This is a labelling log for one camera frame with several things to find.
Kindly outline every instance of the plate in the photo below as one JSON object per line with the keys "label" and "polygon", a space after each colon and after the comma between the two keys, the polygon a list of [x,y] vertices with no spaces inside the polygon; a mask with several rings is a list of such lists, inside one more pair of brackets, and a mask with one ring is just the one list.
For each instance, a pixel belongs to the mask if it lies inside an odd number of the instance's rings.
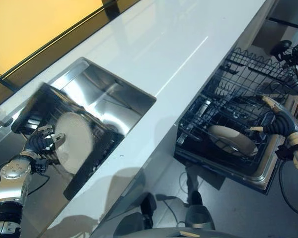
{"label": "plate", "polygon": [[222,150],[235,155],[253,157],[258,148],[247,136],[232,128],[222,125],[212,125],[208,128],[210,139]]}
{"label": "plate", "polygon": [[76,174],[93,150],[94,137],[87,121],[76,113],[64,113],[56,123],[55,134],[64,133],[65,142],[56,149],[61,165]]}

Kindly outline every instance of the gray floor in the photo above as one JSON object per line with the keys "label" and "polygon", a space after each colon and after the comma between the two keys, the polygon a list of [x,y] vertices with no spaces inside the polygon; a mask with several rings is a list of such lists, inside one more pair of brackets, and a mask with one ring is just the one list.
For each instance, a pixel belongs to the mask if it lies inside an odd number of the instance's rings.
{"label": "gray floor", "polygon": [[[184,166],[174,160],[152,191],[155,195],[177,197],[165,202],[175,213],[178,222],[185,219],[186,212],[183,204],[187,199],[184,172]],[[298,172],[292,162],[285,165],[284,174],[287,195],[298,208]],[[284,202],[277,178],[274,178],[268,195],[230,179],[225,179],[220,190],[199,179],[199,192],[213,217],[216,230],[242,238],[298,238],[298,215]],[[153,221],[155,227],[174,227],[177,224],[163,201],[157,201]]]}

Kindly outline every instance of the dishwasher rack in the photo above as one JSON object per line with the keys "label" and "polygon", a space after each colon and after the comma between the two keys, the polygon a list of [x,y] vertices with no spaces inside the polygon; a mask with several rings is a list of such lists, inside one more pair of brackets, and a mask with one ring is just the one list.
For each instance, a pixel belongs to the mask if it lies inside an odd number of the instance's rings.
{"label": "dishwasher rack", "polygon": [[[267,125],[275,116],[262,101],[269,96],[284,104],[294,92],[296,74],[279,62],[264,60],[239,48],[231,51],[179,122],[177,147],[220,163],[244,175],[253,174],[263,157],[270,136],[250,131],[255,125]],[[239,131],[257,146],[255,156],[247,156],[236,147],[208,132],[212,125]],[[219,149],[221,142],[240,153],[235,156]]]}

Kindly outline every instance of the sink basin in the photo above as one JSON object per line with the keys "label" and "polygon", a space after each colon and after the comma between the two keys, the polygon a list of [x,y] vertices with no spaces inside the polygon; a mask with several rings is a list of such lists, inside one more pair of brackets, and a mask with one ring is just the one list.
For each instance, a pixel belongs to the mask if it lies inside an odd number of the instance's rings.
{"label": "sink basin", "polygon": [[85,58],[79,58],[53,79],[52,86],[122,135],[155,103],[153,96]]}

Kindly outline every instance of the white countertop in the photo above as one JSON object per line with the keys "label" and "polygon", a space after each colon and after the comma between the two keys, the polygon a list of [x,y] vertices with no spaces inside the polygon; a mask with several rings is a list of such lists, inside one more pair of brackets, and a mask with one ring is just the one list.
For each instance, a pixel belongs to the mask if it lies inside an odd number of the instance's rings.
{"label": "white countertop", "polygon": [[11,112],[79,57],[157,98],[50,228],[76,215],[94,219],[97,226],[264,2],[141,0],[0,106]]}

